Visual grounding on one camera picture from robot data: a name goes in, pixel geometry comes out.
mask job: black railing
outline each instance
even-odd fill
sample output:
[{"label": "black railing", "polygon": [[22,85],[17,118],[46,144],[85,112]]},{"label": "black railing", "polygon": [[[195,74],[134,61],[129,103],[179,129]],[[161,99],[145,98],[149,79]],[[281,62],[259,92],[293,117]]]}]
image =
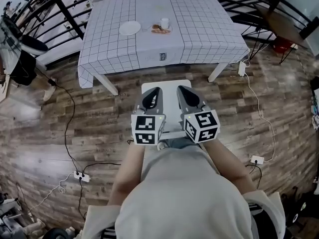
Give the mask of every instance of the black railing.
[{"label": "black railing", "polygon": [[[20,14],[16,17],[15,22],[18,22],[19,19],[21,18],[22,14],[25,12],[25,10],[30,7],[31,5],[37,4],[37,1],[39,0],[30,0],[27,4],[27,6],[25,6],[22,11],[20,12]],[[71,28],[58,33],[57,35],[51,37],[48,40],[45,40],[45,43],[48,43],[52,40],[54,40],[55,38],[66,34],[70,31],[75,30],[77,32],[77,35],[72,36],[58,44],[55,44],[54,46],[49,47],[49,49],[55,48],[63,43],[66,43],[70,40],[74,40],[78,37],[83,38],[83,32],[80,29],[80,27],[85,27],[86,26],[86,22],[83,22],[81,24],[77,24],[74,20],[74,18],[77,18],[81,15],[87,14],[91,11],[91,9],[85,10],[81,13],[78,13],[76,15],[71,15],[68,11],[69,8],[72,8],[80,3],[86,2],[88,0],[79,0],[71,5],[65,6],[64,3],[62,2],[62,0],[44,0],[40,7],[35,9],[34,11],[31,11],[27,14],[27,16],[25,17],[25,19],[18,24],[18,27],[20,29],[24,28],[24,31],[27,29],[28,24],[30,24],[30,22],[36,18],[37,20],[35,20],[35,22],[33,23],[33,26],[31,27],[31,29],[26,33],[27,35],[30,35],[33,33],[33,36],[36,38],[39,38],[41,36],[43,36],[44,34],[52,31],[53,29],[55,29],[56,27],[69,22],[70,25],[72,26]],[[300,28],[300,26],[297,26],[297,29],[301,31],[301,33],[303,34],[303,37],[306,37],[307,35],[309,35],[310,31],[314,31],[316,29],[316,27],[319,25],[317,19],[311,21],[309,18],[307,18],[305,15],[303,15],[298,9],[296,9],[292,4],[290,4],[289,2],[285,1],[285,0],[218,0],[222,6],[225,8],[225,10],[227,12],[231,12],[231,13],[235,13],[235,16],[232,16],[232,20],[236,23],[240,23],[240,24],[245,24],[248,26],[255,26],[255,27],[261,27],[264,30],[269,30],[268,26],[266,24],[263,24],[263,20],[260,17],[260,15],[258,14],[258,12],[256,11],[256,8],[254,7],[254,4],[257,3],[264,3],[267,4],[269,6],[269,8],[271,9],[275,9],[280,11],[281,13],[285,14],[286,16],[294,19],[296,22],[298,22],[300,24],[300,26],[304,26],[304,28]],[[296,17],[294,17],[293,15],[291,15],[290,13],[286,12],[285,10],[283,10],[281,7],[278,7],[278,4],[282,3],[285,6],[287,6],[288,8],[290,8],[292,11],[294,11],[297,15],[299,15],[300,17],[302,17],[305,21],[306,24],[302,21],[300,21],[299,19],[297,19]],[[53,15],[49,16],[49,17],[44,17],[44,19],[39,19],[39,15],[41,15],[45,10],[48,10],[53,6],[53,5],[58,5],[60,10],[57,11],[56,13],[54,13]],[[246,7],[248,9],[251,9],[248,12],[243,12],[243,11],[239,11],[239,10],[235,10],[239,7]],[[53,17],[57,16],[58,14],[64,14],[65,19],[61,22],[56,23],[54,26],[52,26],[51,28],[47,29],[46,31],[42,32],[39,35],[37,34],[37,31],[39,30],[39,28],[41,27],[41,25],[43,25],[44,23],[46,23],[48,20],[52,19]]]}]

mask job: wooden floor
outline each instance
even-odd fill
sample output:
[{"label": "wooden floor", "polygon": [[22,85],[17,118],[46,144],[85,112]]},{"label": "wooden floor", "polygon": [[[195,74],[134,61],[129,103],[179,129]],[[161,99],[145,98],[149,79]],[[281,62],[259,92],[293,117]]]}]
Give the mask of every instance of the wooden floor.
[{"label": "wooden floor", "polygon": [[[315,73],[313,57],[297,51],[309,78]],[[120,94],[112,96],[99,82],[92,89],[81,89],[77,80],[78,57],[63,61],[49,71],[64,86],[76,103],[74,120],[67,131],[67,144],[79,169],[94,161],[121,163],[130,139],[130,115],[141,85],[146,82],[189,79],[201,91],[212,108],[217,110],[221,133],[219,139],[244,163],[250,156],[269,159],[273,152],[270,126],[258,116],[257,100],[248,88],[247,77],[237,74],[238,64],[227,67],[214,83],[207,77],[216,65],[181,65],[114,74],[109,79]],[[317,137],[311,124],[311,91],[306,75],[292,52],[279,65],[280,55],[266,48],[246,69],[251,87],[260,100],[265,118],[273,124],[276,153],[271,162],[261,166],[260,189],[266,193],[290,193],[293,186],[300,192],[312,188],[317,170]],[[40,103],[42,92],[19,87],[30,99]],[[42,111],[30,111],[19,105],[4,104],[0,113],[17,117],[1,119],[0,185],[4,192],[17,197],[18,182],[29,208],[37,205],[66,176],[74,171],[64,147],[64,130],[72,114],[72,102],[63,89],[57,89]],[[108,201],[118,167],[96,165],[87,169],[91,182],[83,182],[81,212],[88,205],[104,205]],[[254,181],[259,171],[252,173]],[[80,185],[70,177],[32,213],[49,227],[83,227],[78,213]]]}]

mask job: white tablecloth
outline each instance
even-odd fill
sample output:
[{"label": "white tablecloth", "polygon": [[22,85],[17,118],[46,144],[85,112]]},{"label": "white tablecloth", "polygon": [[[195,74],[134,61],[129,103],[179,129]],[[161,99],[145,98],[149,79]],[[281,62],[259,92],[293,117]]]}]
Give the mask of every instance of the white tablecloth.
[{"label": "white tablecloth", "polygon": [[[170,34],[152,25],[169,18]],[[129,20],[141,24],[131,36],[119,34]],[[110,74],[180,63],[236,63],[249,49],[217,0],[103,0],[94,3],[78,63],[82,88],[93,74]]]}]

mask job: white cup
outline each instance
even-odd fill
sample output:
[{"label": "white cup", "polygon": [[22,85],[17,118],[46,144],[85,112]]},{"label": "white cup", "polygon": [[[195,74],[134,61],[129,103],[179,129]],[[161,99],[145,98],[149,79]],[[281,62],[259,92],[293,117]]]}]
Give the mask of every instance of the white cup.
[{"label": "white cup", "polygon": [[160,19],[160,27],[162,29],[168,29],[169,28],[169,18],[161,18]]}]

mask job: white plate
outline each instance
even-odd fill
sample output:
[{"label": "white plate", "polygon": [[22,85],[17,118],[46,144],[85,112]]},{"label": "white plate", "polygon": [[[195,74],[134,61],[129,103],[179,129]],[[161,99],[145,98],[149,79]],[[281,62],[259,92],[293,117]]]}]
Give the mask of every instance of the white plate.
[{"label": "white plate", "polygon": [[137,21],[127,21],[120,26],[119,32],[121,35],[136,34],[141,29],[141,24]]}]

